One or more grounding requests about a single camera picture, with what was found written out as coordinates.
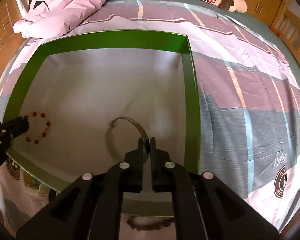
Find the dark metal bangle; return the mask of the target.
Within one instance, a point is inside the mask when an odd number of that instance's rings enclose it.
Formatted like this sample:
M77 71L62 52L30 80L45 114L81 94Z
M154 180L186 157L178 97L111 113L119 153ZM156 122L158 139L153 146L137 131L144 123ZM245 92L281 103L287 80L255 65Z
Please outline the dark metal bangle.
M120 116L110 121L104 136L104 143L111 158L123 161L124 151L132 150L141 139L142 161L145 164L150 154L150 141L145 129L134 119Z

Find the wooden headboard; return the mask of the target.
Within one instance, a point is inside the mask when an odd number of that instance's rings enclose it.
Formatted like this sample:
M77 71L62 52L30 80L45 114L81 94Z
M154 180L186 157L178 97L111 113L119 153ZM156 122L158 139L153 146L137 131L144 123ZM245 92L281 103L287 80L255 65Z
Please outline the wooden headboard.
M16 0L0 1L0 77L13 55L24 42L19 33L13 31L13 25L21 19Z

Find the green cardboard box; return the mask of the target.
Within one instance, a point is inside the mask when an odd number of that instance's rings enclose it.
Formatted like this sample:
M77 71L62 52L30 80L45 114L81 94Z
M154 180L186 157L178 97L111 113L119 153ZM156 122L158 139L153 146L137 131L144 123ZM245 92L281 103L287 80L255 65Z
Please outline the green cardboard box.
M199 170L199 95L186 35L114 30L41 44L21 65L4 121L19 116L30 129L8 155L57 191L120 162L104 143L120 116L137 121L172 161Z

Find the pink folded quilt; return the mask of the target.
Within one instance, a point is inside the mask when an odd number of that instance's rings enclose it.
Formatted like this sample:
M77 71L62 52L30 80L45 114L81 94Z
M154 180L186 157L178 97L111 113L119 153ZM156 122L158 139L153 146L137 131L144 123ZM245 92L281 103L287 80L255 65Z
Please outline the pink folded quilt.
M75 29L106 0L32 0L29 12L13 25L23 38L53 38Z

